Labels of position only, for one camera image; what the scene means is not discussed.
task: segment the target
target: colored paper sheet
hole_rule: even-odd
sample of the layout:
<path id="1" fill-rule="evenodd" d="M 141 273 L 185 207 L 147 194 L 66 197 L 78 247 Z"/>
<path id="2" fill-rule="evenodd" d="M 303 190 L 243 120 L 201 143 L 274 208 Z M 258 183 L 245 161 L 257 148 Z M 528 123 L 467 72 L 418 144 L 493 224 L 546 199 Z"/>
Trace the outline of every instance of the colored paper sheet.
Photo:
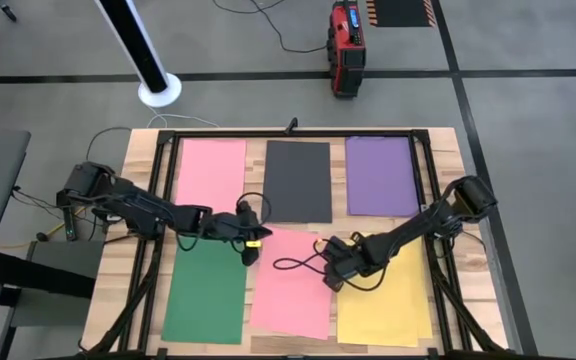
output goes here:
<path id="1" fill-rule="evenodd" d="M 417 314 L 417 336 L 420 339 L 432 339 L 432 323 L 428 308 L 428 292 L 426 273 L 424 270 L 423 239 L 419 238 L 399 250 L 397 257 L 402 262 L 408 262 L 406 268 L 412 279 L 412 302 Z"/>
<path id="2" fill-rule="evenodd" d="M 350 215 L 410 216 L 419 210 L 408 138 L 346 139 L 346 180 Z"/>
<path id="3" fill-rule="evenodd" d="M 245 141 L 184 140 L 176 203 L 234 212 L 245 161 Z M 200 241 L 188 253 L 178 250 L 162 339 L 239 344 L 245 288 L 246 268 L 230 244 Z"/>
<path id="4" fill-rule="evenodd" d="M 234 212 L 245 171 L 246 141 L 184 140 L 176 203 Z"/>
<path id="5" fill-rule="evenodd" d="M 306 267 L 277 270 L 275 260 L 311 256 L 317 236 L 273 228 L 263 240 L 259 273 L 255 282 L 250 325 L 270 331 L 315 339 L 327 339 L 332 292 L 321 275 Z M 320 257 L 309 262 L 323 269 Z"/>
<path id="6" fill-rule="evenodd" d="M 330 144 L 268 141 L 264 195 L 269 222 L 331 223 Z M 268 213 L 264 202 L 262 214 Z"/>
<path id="7" fill-rule="evenodd" d="M 422 260 L 419 239 L 400 250 L 376 290 L 363 292 L 345 285 L 337 294 L 339 342 L 416 347 L 419 338 L 431 338 Z M 380 276 L 355 276 L 351 281 L 370 287 Z"/>
<path id="8" fill-rule="evenodd" d="M 190 246 L 192 238 L 182 238 Z M 163 332 L 164 341 L 240 344 L 246 267 L 228 243 L 199 240 L 177 249 Z"/>

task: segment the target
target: gray floor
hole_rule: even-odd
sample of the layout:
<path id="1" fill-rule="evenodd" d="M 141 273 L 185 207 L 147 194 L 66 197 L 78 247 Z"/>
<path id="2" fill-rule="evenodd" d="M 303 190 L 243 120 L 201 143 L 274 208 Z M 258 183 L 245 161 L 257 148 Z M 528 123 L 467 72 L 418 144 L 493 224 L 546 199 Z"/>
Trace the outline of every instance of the gray floor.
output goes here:
<path id="1" fill-rule="evenodd" d="M 244 0 L 221 2 L 248 9 Z M 206 0 L 136 3 L 172 72 L 326 66 L 322 54 L 281 52 L 256 15 L 224 13 Z M 285 29 L 287 45 L 315 47 L 323 43 L 330 3 L 287 0 L 270 15 Z M 132 73 L 93 2 L 10 4 L 20 22 L 10 23 L 0 12 L 0 75 Z M 576 1 L 444 0 L 442 5 L 463 69 L 576 68 Z M 447 68 L 436 29 L 366 26 L 366 38 L 372 69 Z M 576 78 L 465 83 L 538 348 L 576 356 Z M 0 127 L 33 134 L 19 185 L 50 199 L 72 164 L 83 159 L 94 133 L 108 126 L 144 127 L 151 113 L 138 102 L 136 86 L 0 85 Z M 302 126 L 451 126 L 466 168 L 474 173 L 449 79 L 369 79 L 360 97 L 349 102 L 336 101 L 325 80 L 186 82 L 181 101 L 166 112 L 222 126 L 283 126 L 294 116 Z M 170 123 L 198 126 L 191 120 Z M 126 134 L 99 140 L 92 157 L 118 168 Z M 40 209 L 11 202 L 0 244 L 23 243 L 55 221 Z M 0 312 L 0 323 L 4 315 Z M 80 336 L 80 327 L 24 330 L 10 358 L 71 354 Z"/>

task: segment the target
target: white pole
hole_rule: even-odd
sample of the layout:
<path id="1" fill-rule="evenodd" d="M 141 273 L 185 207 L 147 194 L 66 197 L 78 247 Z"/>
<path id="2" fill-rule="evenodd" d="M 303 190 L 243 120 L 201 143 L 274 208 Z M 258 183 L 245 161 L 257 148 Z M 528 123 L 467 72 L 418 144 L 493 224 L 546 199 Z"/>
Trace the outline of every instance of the white pole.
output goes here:
<path id="1" fill-rule="evenodd" d="M 181 81 L 161 65 L 133 0 L 96 2 L 141 79 L 139 99 L 150 107 L 172 104 L 181 95 Z"/>

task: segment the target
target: purple paper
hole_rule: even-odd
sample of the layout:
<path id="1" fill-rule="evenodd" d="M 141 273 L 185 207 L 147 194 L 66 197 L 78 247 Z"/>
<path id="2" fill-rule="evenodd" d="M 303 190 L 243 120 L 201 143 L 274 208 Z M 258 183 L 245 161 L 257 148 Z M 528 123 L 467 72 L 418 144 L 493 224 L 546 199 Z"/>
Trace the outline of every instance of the purple paper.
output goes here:
<path id="1" fill-rule="evenodd" d="M 348 214 L 411 216 L 419 211 L 408 138 L 346 139 Z"/>

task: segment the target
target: green paper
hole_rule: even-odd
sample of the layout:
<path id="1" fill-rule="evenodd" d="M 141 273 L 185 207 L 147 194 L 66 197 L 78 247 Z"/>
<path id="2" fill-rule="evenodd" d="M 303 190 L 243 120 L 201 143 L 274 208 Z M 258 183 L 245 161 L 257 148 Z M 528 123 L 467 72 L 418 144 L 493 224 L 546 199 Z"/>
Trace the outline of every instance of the green paper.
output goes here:
<path id="1" fill-rule="evenodd" d="M 162 340 L 241 344 L 245 294 L 246 267 L 230 244 L 200 239 L 189 252 L 177 248 Z"/>

